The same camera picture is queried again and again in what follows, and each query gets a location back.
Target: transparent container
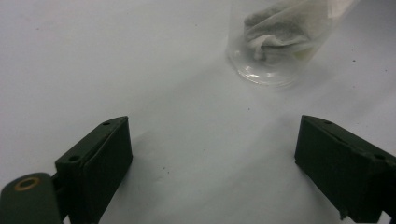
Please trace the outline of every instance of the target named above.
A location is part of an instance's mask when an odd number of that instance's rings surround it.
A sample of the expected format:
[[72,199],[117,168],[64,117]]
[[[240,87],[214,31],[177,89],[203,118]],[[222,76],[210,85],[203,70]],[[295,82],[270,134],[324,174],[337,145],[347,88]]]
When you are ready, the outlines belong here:
[[259,84],[295,80],[359,0],[233,0],[227,53]]

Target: bolt hole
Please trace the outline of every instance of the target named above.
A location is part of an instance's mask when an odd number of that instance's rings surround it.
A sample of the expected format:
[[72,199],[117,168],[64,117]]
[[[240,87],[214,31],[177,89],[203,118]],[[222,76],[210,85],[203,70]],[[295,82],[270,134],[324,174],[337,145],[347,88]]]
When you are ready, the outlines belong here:
[[385,157],[383,155],[374,155],[378,160],[383,161]]
[[72,156],[69,158],[69,161],[78,161],[79,160],[79,156]]
[[40,182],[40,179],[37,177],[28,177],[20,182],[18,182],[17,185],[15,185],[15,190],[16,191],[24,191],[28,189],[32,189],[34,186],[36,186]]

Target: dark object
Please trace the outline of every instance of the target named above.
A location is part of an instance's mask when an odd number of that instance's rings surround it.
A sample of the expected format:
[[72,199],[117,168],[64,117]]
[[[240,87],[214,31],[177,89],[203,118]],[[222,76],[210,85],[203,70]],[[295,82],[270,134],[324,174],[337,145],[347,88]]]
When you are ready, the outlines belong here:
[[396,159],[325,119],[303,116],[296,163],[340,211],[341,218],[375,223],[396,217]]
[[132,162],[128,118],[108,120],[55,162],[53,177],[31,174],[2,191],[0,223],[98,223]]

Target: white surface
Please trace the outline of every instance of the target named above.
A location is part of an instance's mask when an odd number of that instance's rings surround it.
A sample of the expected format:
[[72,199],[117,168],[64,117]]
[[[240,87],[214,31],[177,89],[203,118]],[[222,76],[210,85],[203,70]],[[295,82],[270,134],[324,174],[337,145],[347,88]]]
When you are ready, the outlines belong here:
[[127,115],[134,162],[101,223],[340,223],[294,163],[300,117],[396,154],[394,8],[361,1],[272,89],[227,60],[226,0],[1,1],[0,187]]

